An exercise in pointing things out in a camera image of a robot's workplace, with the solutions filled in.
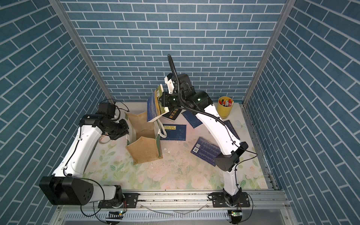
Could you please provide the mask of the black book orange title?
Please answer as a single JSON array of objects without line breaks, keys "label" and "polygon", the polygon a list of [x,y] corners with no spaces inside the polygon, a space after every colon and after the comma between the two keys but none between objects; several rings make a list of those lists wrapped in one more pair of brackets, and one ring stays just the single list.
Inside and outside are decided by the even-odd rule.
[{"label": "black book orange title", "polygon": [[179,117],[181,112],[182,112],[182,109],[174,108],[174,109],[169,110],[168,113],[165,113],[164,115],[162,115],[162,118],[165,118],[169,121],[174,122]]}]

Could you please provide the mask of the colourful landscape cover book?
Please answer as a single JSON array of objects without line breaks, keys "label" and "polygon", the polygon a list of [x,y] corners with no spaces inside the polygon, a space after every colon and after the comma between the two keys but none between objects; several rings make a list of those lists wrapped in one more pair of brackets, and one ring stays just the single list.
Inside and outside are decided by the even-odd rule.
[{"label": "colourful landscape cover book", "polygon": [[164,89],[160,84],[147,100],[147,122],[155,122],[162,115],[169,112],[169,108],[162,106],[160,98],[163,97]]}]

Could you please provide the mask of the dark blue book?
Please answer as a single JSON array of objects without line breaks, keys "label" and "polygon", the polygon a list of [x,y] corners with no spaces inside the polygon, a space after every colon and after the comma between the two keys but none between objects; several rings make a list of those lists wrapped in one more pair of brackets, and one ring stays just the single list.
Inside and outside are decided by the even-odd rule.
[{"label": "dark blue book", "polygon": [[191,112],[186,110],[182,113],[183,117],[188,121],[192,128],[197,128],[202,125],[202,122]]},{"label": "dark blue book", "polygon": [[164,124],[165,131],[167,133],[166,138],[160,138],[166,141],[185,141],[186,140],[186,125],[179,124]]},{"label": "dark blue book", "polygon": [[210,143],[202,137],[199,137],[193,146],[191,153],[215,167],[215,158],[221,153],[221,150],[218,146]]},{"label": "dark blue book", "polygon": [[228,130],[229,132],[231,132],[237,139],[240,140],[240,138],[239,138],[239,136],[238,136],[238,134],[237,134],[234,126],[233,126],[232,123],[230,122],[230,120],[226,120],[226,121],[224,121],[224,123],[225,123],[226,126],[227,126],[227,130]]}]

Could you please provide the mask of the tan canvas tote bag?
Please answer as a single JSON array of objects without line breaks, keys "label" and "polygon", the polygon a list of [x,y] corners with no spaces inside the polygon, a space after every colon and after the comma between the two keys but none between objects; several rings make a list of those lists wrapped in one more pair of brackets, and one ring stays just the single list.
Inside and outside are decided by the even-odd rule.
[{"label": "tan canvas tote bag", "polygon": [[129,126],[126,135],[126,149],[133,159],[133,164],[152,162],[163,158],[160,139],[166,138],[165,127],[160,120],[147,121],[147,113],[126,113],[125,120]]}]

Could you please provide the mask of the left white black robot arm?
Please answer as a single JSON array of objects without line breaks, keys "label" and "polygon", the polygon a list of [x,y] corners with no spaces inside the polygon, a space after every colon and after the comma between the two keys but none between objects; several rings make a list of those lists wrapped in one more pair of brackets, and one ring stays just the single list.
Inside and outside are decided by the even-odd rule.
[{"label": "left white black robot arm", "polygon": [[85,179],[83,174],[102,135],[117,140],[127,135],[128,130],[124,119],[113,121],[100,114],[83,116],[76,137],[62,162],[50,176],[40,180],[39,187],[49,202],[52,205],[83,206],[90,202],[100,202],[112,208],[123,206],[125,197],[119,185],[101,186]]}]

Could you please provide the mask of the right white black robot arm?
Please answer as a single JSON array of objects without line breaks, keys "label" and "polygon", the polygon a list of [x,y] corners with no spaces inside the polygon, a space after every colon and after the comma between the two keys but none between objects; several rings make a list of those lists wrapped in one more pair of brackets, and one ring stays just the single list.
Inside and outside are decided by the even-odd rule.
[{"label": "right white black robot arm", "polygon": [[167,59],[172,72],[165,78],[168,92],[160,98],[161,103],[165,107],[190,111],[212,134],[221,150],[215,163],[223,171],[223,190],[229,197],[234,197],[240,191],[236,164],[240,162],[240,156],[247,150],[248,145],[231,133],[209,95],[204,91],[196,92],[188,75],[178,75],[170,54],[167,55]]}]

